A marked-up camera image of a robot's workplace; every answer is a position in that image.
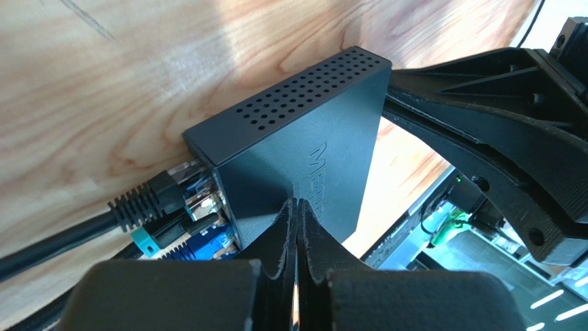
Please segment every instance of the screw hole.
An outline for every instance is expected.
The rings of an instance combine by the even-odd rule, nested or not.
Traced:
[[[563,44],[565,43],[565,35],[561,35],[558,37],[558,41],[556,43],[556,46],[558,46],[558,48],[561,48],[563,46]]]
[[[472,176],[471,181],[476,184],[482,192],[490,191],[490,183],[482,176]]]
[[[529,229],[529,240],[535,246],[543,246],[545,243],[545,237],[543,236],[543,232],[537,228],[530,228]]]

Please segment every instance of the black cable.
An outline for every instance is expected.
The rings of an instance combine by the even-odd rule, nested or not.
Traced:
[[[118,226],[112,212],[74,225],[0,259],[0,282],[101,236]]]
[[[520,40],[520,42],[516,46],[517,48],[520,48],[522,46],[522,44],[525,42],[525,40],[527,40],[527,36],[529,36],[529,33],[531,33],[531,30],[533,29],[533,25],[535,25],[535,21],[537,21],[537,17],[539,17],[539,13],[541,12],[541,8],[543,8],[544,3],[545,3],[545,0],[541,0],[541,2],[539,3],[539,7],[537,7],[537,10],[535,11],[535,16],[533,16],[533,19],[531,20],[531,24],[529,25],[529,27],[527,28],[527,31],[522,36],[522,39]]]
[[[131,243],[127,245],[122,251],[112,257],[112,259],[132,259],[136,260],[143,255],[143,252]],[[20,330],[44,330],[61,318],[61,313],[73,292],[73,288],[67,290],[55,300],[51,301],[45,307],[37,310],[34,314],[26,319],[14,324],[6,331],[20,331]]]

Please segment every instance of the black mounting arm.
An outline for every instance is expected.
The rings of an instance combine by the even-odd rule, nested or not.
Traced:
[[[384,105],[385,118],[476,183],[544,263],[587,258],[587,26],[569,19],[549,54],[505,48],[393,70]]]

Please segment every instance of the wood grain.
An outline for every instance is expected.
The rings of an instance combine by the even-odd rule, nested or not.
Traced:
[[[189,158],[180,134],[350,46],[397,68],[509,45],[532,0],[4,0],[0,256]],[[447,166],[383,123],[362,254]],[[0,328],[129,241],[113,232],[0,284]]]

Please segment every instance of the teal connector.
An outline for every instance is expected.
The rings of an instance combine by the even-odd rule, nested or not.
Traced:
[[[136,229],[130,234],[130,237],[133,238],[135,245],[137,245],[147,257],[152,257],[155,253],[159,252],[159,246],[144,228]]]

